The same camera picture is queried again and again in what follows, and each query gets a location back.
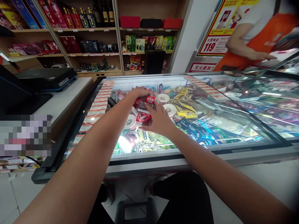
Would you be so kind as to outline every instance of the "sign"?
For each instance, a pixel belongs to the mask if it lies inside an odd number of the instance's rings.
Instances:
[[[217,63],[193,63],[189,72],[211,72]]]
[[[223,56],[225,44],[242,16],[259,0],[220,0],[216,15],[204,37],[197,56]]]

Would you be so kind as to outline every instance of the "hand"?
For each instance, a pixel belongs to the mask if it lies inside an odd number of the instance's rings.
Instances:
[[[258,52],[258,51],[254,51],[252,53],[250,53],[247,58],[249,60],[255,61],[255,60],[272,60],[272,59],[277,59],[276,57],[267,54],[265,52]]]
[[[144,86],[132,88],[131,93],[134,93],[137,97],[146,96],[151,92],[151,89],[146,89]]]
[[[140,127],[139,129],[143,131],[154,132],[169,138],[171,131],[176,130],[177,127],[169,118],[168,113],[165,111],[162,104],[158,103],[156,100],[154,102],[156,105],[156,112],[148,104],[145,104],[147,110],[150,112],[150,115],[152,115],[152,125],[149,127]]]

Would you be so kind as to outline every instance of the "left hand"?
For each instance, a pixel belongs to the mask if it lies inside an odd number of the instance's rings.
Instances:
[[[142,97],[148,95],[151,92],[151,89],[146,89],[144,86],[136,86],[135,88],[132,88],[131,92],[134,93],[136,97]]]

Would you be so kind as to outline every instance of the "tile floor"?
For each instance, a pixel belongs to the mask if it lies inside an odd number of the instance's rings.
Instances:
[[[237,168],[291,209],[295,209],[294,198],[299,190],[299,160],[286,161],[275,164],[259,164],[240,166]],[[8,174],[0,175],[0,224],[11,224],[19,216],[31,200],[38,194],[44,185],[35,185],[31,181],[32,172],[22,177],[17,174],[11,182]],[[144,187],[155,177],[131,178],[116,181],[116,200],[110,207],[105,207],[114,220],[118,202],[131,203],[146,201]],[[242,223],[240,219],[215,195],[208,187],[213,210],[214,223]],[[158,215],[161,215],[167,200],[156,197],[155,204]],[[126,219],[144,217],[140,209],[126,209]]]

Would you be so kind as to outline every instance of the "leg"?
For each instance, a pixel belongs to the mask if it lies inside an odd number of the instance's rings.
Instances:
[[[153,186],[156,196],[168,199],[158,224],[214,223],[205,182],[192,172],[179,172]]]
[[[102,206],[102,202],[106,201],[108,197],[108,190],[105,185],[101,185],[99,193],[97,195],[96,201],[93,205],[93,210],[90,213],[88,224],[94,223],[103,223],[103,224],[112,224],[113,220],[110,218],[104,207]]]

